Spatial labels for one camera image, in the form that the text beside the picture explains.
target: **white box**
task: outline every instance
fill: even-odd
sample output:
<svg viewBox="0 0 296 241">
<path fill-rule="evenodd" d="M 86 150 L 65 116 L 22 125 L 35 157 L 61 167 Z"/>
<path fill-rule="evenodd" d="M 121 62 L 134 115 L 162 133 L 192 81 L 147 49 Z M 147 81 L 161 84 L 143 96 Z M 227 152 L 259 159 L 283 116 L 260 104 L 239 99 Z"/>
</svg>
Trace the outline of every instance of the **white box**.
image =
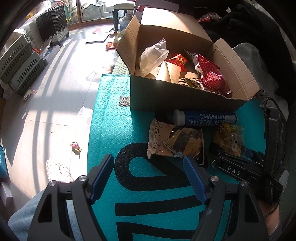
<svg viewBox="0 0 296 241">
<path fill-rule="evenodd" d="M 7 183 L 1 182 L 0 197 L 3 201 L 4 206 L 9 207 L 13 199 L 13 196 Z"/>
<path fill-rule="evenodd" d="M 53 46 L 52 48 L 49 48 L 46 55 L 43 58 L 43 64 L 48 65 L 50 61 L 53 60 L 53 58 L 57 55 L 61 47 L 59 45 Z"/>
</svg>

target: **cardboard box flap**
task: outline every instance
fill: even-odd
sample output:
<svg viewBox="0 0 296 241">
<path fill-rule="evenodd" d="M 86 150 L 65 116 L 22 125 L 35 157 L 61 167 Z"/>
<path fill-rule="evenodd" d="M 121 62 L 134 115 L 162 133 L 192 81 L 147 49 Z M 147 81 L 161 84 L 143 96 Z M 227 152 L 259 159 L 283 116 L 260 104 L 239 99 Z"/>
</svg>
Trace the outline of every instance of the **cardboard box flap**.
<svg viewBox="0 0 296 241">
<path fill-rule="evenodd" d="M 233 99 L 250 100 L 259 91 L 259 86 L 247 66 L 236 52 L 223 40 L 213 44 L 211 61 L 220 67 L 232 91 Z"/>
<path fill-rule="evenodd" d="M 140 28 L 140 23 L 136 16 L 132 18 L 123 37 L 117 45 L 117 52 L 122 61 L 127 66 L 131 74 L 135 74 L 136 56 L 137 56 L 137 36 Z"/>
<path fill-rule="evenodd" d="M 204 39 L 207 43 L 213 43 L 202 26 L 190 15 L 146 7 L 143 11 L 141 25 L 153 25 L 176 29 L 198 36 Z"/>
</svg>

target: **stool leg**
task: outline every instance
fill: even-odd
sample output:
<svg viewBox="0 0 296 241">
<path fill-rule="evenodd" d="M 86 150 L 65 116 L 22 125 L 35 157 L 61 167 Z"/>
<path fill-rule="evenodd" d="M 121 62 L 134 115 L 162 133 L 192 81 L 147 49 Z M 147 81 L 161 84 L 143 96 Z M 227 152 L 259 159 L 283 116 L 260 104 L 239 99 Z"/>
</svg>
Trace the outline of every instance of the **stool leg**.
<svg viewBox="0 0 296 241">
<path fill-rule="evenodd" d="M 115 28 L 115 33 L 117 33 L 117 31 L 118 31 L 118 24 L 119 24 L 118 11 L 119 11 L 119 9 L 114 9 L 113 12 L 112 12 L 112 15 L 113 15 L 113 25 L 114 25 L 114 28 Z"/>
</svg>

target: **open cardboard box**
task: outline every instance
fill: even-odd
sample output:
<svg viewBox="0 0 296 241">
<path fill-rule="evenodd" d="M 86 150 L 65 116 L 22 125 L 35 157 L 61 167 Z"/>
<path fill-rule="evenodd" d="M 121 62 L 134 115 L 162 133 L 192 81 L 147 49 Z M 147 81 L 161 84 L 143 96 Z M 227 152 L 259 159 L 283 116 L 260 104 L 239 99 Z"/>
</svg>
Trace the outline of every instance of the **open cardboard box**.
<svg viewBox="0 0 296 241">
<path fill-rule="evenodd" d="M 220 67 L 233 92 L 232 99 L 176 83 L 139 77 L 137 59 L 143 51 L 166 40 L 171 53 L 198 53 Z M 143 111 L 208 110 L 234 112 L 258 91 L 259 86 L 243 61 L 223 40 L 213 43 L 193 16 L 163 9 L 145 8 L 141 24 L 133 17 L 117 52 L 131 74 L 131 109 Z M 186 77 L 194 77 L 195 70 Z"/>
</svg>

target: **stool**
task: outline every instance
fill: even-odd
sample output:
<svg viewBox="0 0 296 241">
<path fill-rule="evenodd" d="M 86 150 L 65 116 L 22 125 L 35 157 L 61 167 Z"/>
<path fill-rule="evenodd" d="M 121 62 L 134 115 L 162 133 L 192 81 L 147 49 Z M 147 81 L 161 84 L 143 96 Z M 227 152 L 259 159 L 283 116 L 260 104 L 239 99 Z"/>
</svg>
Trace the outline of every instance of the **stool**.
<svg viewBox="0 0 296 241">
<path fill-rule="evenodd" d="M 123 3 L 115 4 L 114 5 L 114 10 L 112 12 L 113 15 L 113 24 L 115 28 L 115 33 L 118 31 L 118 24 L 119 24 L 119 19 L 118 19 L 118 11 L 123 10 L 124 13 L 126 13 L 127 10 L 133 10 L 135 6 L 134 2 L 126 2 L 124 1 Z"/>
</svg>

